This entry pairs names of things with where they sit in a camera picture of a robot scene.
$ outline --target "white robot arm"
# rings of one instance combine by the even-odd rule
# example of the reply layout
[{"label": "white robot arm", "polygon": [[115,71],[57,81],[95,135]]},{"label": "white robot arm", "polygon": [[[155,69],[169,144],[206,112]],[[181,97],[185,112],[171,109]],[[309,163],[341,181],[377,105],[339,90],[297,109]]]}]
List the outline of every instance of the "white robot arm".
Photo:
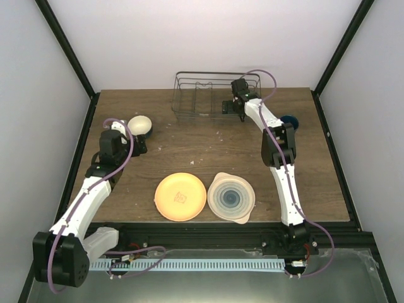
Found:
[{"label": "white robot arm", "polygon": [[[77,197],[49,232],[39,232],[35,236],[33,263],[37,281],[47,282],[48,261],[55,242],[57,246],[51,269],[53,282],[73,287],[79,287],[84,282],[90,263],[117,246],[119,232],[116,229],[101,227],[87,238],[85,234],[98,208],[122,175],[122,171],[114,175],[111,173],[129,157],[130,142],[125,133],[122,124],[114,122],[109,130],[101,134],[100,151],[93,156]],[[130,157],[146,153],[145,135],[132,135],[134,148]]]},{"label": "white robot arm", "polygon": [[[257,124],[258,128],[260,128],[261,131],[264,131],[264,124],[258,112],[260,102],[261,102],[260,98],[251,99],[245,103],[244,110],[246,115],[250,117],[255,122],[255,124]],[[283,122],[280,119],[276,118],[265,106],[265,104],[262,105],[261,113],[264,117],[266,125],[269,128],[278,128],[282,126]],[[293,164],[287,164],[287,168],[290,180],[292,181],[292,189],[296,205],[301,209],[295,182],[295,166]],[[282,223],[285,224],[286,226],[289,226],[290,224],[298,225],[303,223],[304,219],[297,212],[293,203],[292,196],[290,194],[290,188],[286,178],[285,168],[282,165],[280,165],[279,168],[271,166],[270,170],[275,179],[276,188],[278,189]]]},{"label": "white robot arm", "polygon": [[244,116],[250,117],[258,128],[263,132],[263,145],[262,145],[262,157],[264,163],[270,167],[271,173],[275,178],[276,188],[278,189],[278,195],[281,205],[281,221],[286,226],[300,225],[304,223],[304,219],[297,212],[294,205],[285,168],[282,161],[280,161],[280,155],[278,151],[273,148],[273,142],[266,136],[264,122],[259,116],[259,108],[261,107],[261,113],[264,118],[265,124],[269,129],[273,130],[274,137],[283,143],[281,146],[285,148],[285,154],[288,155],[289,162],[287,163],[287,170],[290,176],[292,184],[292,190],[296,202],[296,206],[301,209],[299,196],[297,194],[297,188],[295,183],[295,142],[294,142],[294,129],[292,126],[286,126],[277,118],[272,112],[261,104],[261,99],[256,93],[251,93],[248,90],[248,85],[244,78],[235,80],[232,82],[232,90],[234,95],[233,108],[234,112],[238,113],[241,117],[241,121],[244,121]]}]

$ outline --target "white wall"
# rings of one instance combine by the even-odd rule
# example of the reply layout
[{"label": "white wall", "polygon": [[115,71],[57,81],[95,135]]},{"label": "white wall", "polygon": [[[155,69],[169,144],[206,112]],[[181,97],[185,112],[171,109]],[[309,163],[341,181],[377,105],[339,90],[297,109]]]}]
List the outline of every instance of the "white wall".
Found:
[{"label": "white wall", "polygon": [[404,2],[375,1],[321,96],[365,230],[404,302]]},{"label": "white wall", "polygon": [[[50,0],[94,89],[265,68],[314,88],[360,0]],[[263,86],[272,85],[264,78]]]},{"label": "white wall", "polygon": [[0,9],[0,296],[17,302],[55,218],[89,99],[35,1]]}]

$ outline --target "wooden table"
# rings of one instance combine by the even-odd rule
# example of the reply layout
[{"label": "wooden table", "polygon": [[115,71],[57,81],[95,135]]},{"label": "wooden table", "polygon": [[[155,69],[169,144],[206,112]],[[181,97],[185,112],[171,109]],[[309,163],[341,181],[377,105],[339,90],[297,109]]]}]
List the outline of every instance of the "wooden table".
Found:
[{"label": "wooden table", "polygon": [[[269,90],[263,89],[262,95]],[[179,122],[171,111],[172,90],[104,90],[100,94],[86,141],[72,199],[77,195],[98,151],[106,118],[130,120],[136,115],[153,121],[148,152],[132,158],[94,222],[168,222],[153,202],[158,183],[174,172],[199,177],[208,189],[218,172],[239,175],[254,188],[256,205],[251,222],[280,221],[280,204],[272,174],[261,159],[261,131],[254,123]],[[299,119],[295,173],[300,203],[315,221],[348,221],[348,212],[323,130],[308,88],[281,88],[267,102],[278,117]],[[218,222],[206,203],[193,222]]]}]

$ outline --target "wire dish rack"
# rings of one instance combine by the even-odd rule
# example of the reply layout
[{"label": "wire dish rack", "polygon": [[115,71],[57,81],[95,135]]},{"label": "wire dish rack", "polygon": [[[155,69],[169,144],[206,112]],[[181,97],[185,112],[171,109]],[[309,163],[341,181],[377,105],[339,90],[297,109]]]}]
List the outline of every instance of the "wire dish rack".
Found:
[{"label": "wire dish rack", "polygon": [[[204,71],[180,71],[175,75],[172,110],[179,121],[184,122],[236,122],[237,114],[224,114],[223,101],[233,100],[231,82],[244,73],[215,73]],[[261,79],[258,74],[245,76],[252,92],[261,95]]]}]

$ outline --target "purple cable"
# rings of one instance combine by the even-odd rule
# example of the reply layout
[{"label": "purple cable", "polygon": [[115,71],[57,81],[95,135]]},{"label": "purple cable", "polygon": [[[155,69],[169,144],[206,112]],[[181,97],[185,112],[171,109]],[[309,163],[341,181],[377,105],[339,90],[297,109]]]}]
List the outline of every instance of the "purple cable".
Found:
[{"label": "purple cable", "polygon": [[[280,156],[281,156],[281,158],[282,158],[282,164],[283,164],[283,167],[285,168],[286,178],[287,178],[287,180],[288,180],[288,185],[289,185],[289,190],[290,190],[290,195],[291,195],[291,197],[292,197],[293,205],[295,206],[295,208],[296,208],[297,212],[299,213],[299,215],[302,216],[302,218],[303,218],[304,220],[306,220],[307,223],[309,223],[309,224],[311,224],[311,225],[313,225],[313,226],[319,228],[320,230],[322,230],[322,231],[327,235],[327,237],[328,237],[328,239],[330,240],[330,243],[331,243],[331,256],[330,256],[330,260],[328,260],[327,264],[325,264],[324,267],[320,268],[318,271],[315,271],[314,273],[308,273],[308,274],[306,274],[306,275],[302,275],[302,276],[301,276],[302,278],[308,278],[308,277],[310,277],[310,276],[315,276],[315,275],[321,273],[322,271],[326,270],[326,269],[330,266],[331,262],[332,262],[333,259],[334,259],[334,252],[335,252],[334,241],[333,241],[333,238],[332,238],[332,236],[330,235],[330,233],[329,233],[324,227],[322,227],[320,224],[317,224],[316,222],[313,222],[313,221],[309,220],[309,219],[304,215],[303,211],[297,206],[297,203],[296,203],[296,200],[295,200],[295,196],[294,196],[294,193],[293,193],[292,182],[290,181],[290,176],[289,176],[289,171],[288,171],[288,167],[287,167],[285,155],[283,154],[282,149],[280,148],[280,146],[279,146],[279,144],[278,144],[276,138],[272,135],[272,133],[271,133],[271,131],[270,131],[268,125],[266,125],[265,119],[264,119],[263,114],[262,114],[262,105],[264,104],[265,101],[267,101],[269,98],[271,98],[271,97],[275,94],[275,92],[276,92],[276,79],[275,79],[275,77],[274,77],[270,72],[265,71],[265,70],[263,70],[263,69],[253,69],[253,70],[251,70],[251,71],[248,71],[248,72],[246,72],[244,75],[242,75],[241,78],[244,77],[244,76],[247,75],[247,74],[251,74],[251,73],[256,72],[256,71],[260,71],[260,72],[262,72],[262,73],[267,74],[268,76],[270,76],[270,77],[272,78],[273,83],[274,83],[274,88],[273,88],[272,92],[271,92],[268,96],[266,96],[264,99],[262,99],[261,102],[259,103],[258,113],[259,113],[259,117],[261,118],[261,120],[262,120],[262,122],[263,122],[263,124],[264,124],[265,130],[268,132],[269,136],[271,137],[271,140],[272,140],[273,144],[276,146],[276,148],[277,148],[277,150],[278,150],[278,152],[279,152],[279,154],[280,154]],[[292,276],[287,270],[285,270],[285,273],[286,273],[287,275]]]},{"label": "purple cable", "polygon": [[[122,124],[125,127],[125,130],[128,134],[128,137],[130,139],[130,148],[129,148],[129,154],[128,157],[126,158],[126,160],[124,161],[124,163],[118,167],[116,170],[114,170],[113,172],[111,172],[110,174],[106,175],[105,177],[103,177],[102,179],[98,180],[97,182],[95,182],[94,184],[92,184],[88,189],[87,192],[90,192],[95,186],[99,185],[100,183],[108,180],[109,178],[111,178],[113,175],[116,175],[118,172],[120,172],[125,166],[126,164],[128,164],[129,160],[132,157],[132,152],[133,152],[133,137],[132,137],[132,133],[131,130],[128,128],[128,126],[126,124],[124,124],[121,120],[118,119],[114,119],[114,118],[108,118],[104,121],[103,123],[103,127],[104,128],[108,128],[107,123],[108,122],[118,122],[120,124]],[[66,217],[66,223],[69,223],[69,221],[71,220],[71,217],[74,215],[75,211],[77,210],[77,208],[79,207],[80,203],[84,200],[84,197],[87,195],[88,193],[83,193],[80,198],[78,198],[77,203],[73,206],[73,208],[71,209],[71,212],[69,213],[69,215]],[[62,233],[64,232],[66,228],[66,225],[62,225],[60,231],[57,233],[55,240],[53,242],[52,248],[50,249],[50,254],[49,254],[49,258],[48,258],[48,267],[47,267],[47,278],[48,278],[48,285],[50,290],[54,293],[54,294],[60,294],[66,287],[63,287],[61,290],[56,290],[55,285],[53,284],[53,279],[52,279],[52,266],[53,266],[53,259],[55,256],[55,252],[56,252],[56,246],[57,243],[59,242]]]},{"label": "purple cable", "polygon": [[[147,248],[142,248],[142,249],[137,249],[135,251],[107,251],[105,254],[136,254],[136,253],[142,253],[143,251],[151,251],[152,249],[161,249],[163,251],[163,256],[160,257],[160,259],[158,259],[158,261],[156,261],[156,263],[152,264],[151,266],[147,267],[145,270],[139,271],[138,273],[132,273],[130,275],[124,275],[121,276],[122,278],[131,278],[132,276],[140,276],[144,273],[147,273],[148,271],[152,270],[154,267],[156,267],[157,265],[159,265],[165,258],[165,255],[167,254],[167,251],[165,250],[165,247],[163,246],[151,246],[151,247],[147,247]],[[125,262],[118,262],[118,263],[114,263],[113,265],[111,265],[111,267],[109,268],[109,275],[111,277],[119,277],[114,275],[111,271],[112,269],[119,265],[119,264],[126,264]]]}]

